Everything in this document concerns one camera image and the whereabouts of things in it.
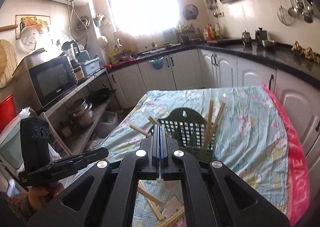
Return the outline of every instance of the red cloth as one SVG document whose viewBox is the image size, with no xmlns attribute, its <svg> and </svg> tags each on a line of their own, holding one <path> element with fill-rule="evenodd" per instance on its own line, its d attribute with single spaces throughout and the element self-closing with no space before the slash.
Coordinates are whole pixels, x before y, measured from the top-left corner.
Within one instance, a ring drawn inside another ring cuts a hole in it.
<svg viewBox="0 0 320 227">
<path fill-rule="evenodd" d="M 133 62 L 133 61 L 136 61 L 136 59 L 135 59 L 135 58 L 128 59 L 128 60 L 126 60 L 126 61 L 121 61 L 121 62 L 116 63 L 116 64 L 114 64 L 114 65 L 108 64 L 108 65 L 106 65 L 106 68 L 107 68 L 107 69 L 110 69 L 110 68 L 112 68 L 113 66 L 122 65 L 122 64 L 125 64 L 125 63 L 127 63 L 127 62 Z"/>
<path fill-rule="evenodd" d="M 309 177 L 306 159 L 299 141 L 298 134 L 286 114 L 284 108 L 277 100 L 276 96 L 264 86 L 264 90 L 268 93 L 274 102 L 280 118 L 284 124 L 288 136 L 288 205 L 287 217 L 290 225 L 294 226 L 303 216 L 309 207 Z"/>
</svg>

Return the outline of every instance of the black countertop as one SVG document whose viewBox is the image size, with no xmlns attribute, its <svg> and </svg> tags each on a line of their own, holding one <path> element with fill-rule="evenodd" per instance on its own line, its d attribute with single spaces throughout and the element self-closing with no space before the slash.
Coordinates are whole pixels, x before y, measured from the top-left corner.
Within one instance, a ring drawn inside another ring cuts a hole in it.
<svg viewBox="0 0 320 227">
<path fill-rule="evenodd" d="M 273 49 L 266 49 L 264 47 L 257 46 L 254 42 L 249 47 L 245 47 L 243 43 L 238 42 L 224 44 L 222 46 L 212 46 L 210 44 L 203 43 L 199 45 L 181 45 L 171 47 L 161 52 L 139 55 L 137 60 L 113 66 L 108 69 L 108 72 L 111 73 L 133 64 L 138 64 L 140 62 L 160 58 L 165 55 L 189 49 L 207 49 L 252 60 L 262 65 L 283 70 L 320 90 L 319 64 L 306 60 L 305 58 L 295 56 L 287 45 L 277 45 Z"/>
</svg>

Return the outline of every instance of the human hand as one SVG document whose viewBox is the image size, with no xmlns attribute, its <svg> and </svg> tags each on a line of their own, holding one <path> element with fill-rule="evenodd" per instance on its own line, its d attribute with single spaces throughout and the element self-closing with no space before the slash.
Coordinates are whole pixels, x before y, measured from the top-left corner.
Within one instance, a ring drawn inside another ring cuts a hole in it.
<svg viewBox="0 0 320 227">
<path fill-rule="evenodd" d="M 31 187 L 28 193 L 30 205 L 34 210 L 38 211 L 43 207 L 43 204 L 40 199 L 41 197 L 45 197 L 49 194 L 53 194 L 53 198 L 55 198 L 63 190 L 64 190 L 64 186 L 61 183 L 59 183 L 55 187 L 33 186 Z"/>
</svg>

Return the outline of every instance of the microwave oven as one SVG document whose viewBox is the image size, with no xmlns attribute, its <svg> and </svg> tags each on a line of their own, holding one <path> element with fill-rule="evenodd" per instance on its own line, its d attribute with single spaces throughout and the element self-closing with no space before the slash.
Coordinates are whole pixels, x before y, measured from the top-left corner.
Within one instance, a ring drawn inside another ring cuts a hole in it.
<svg viewBox="0 0 320 227">
<path fill-rule="evenodd" d="M 43 112 L 76 85 L 68 57 L 57 57 L 27 69 L 17 78 L 15 100 L 19 108 L 30 106 L 36 112 Z"/>
</svg>

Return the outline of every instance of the dish rack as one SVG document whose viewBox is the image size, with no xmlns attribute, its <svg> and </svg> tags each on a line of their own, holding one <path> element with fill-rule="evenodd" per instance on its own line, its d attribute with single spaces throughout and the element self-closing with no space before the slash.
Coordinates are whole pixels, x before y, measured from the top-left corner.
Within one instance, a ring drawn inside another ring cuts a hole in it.
<svg viewBox="0 0 320 227">
<path fill-rule="evenodd" d="M 167 118 L 158 119 L 172 139 L 178 141 L 179 148 L 193 155 L 197 160 L 210 163 L 214 152 L 216 132 L 211 137 L 208 148 L 203 149 L 206 120 L 189 108 L 173 110 Z M 154 134 L 154 126 L 149 130 Z"/>
</svg>

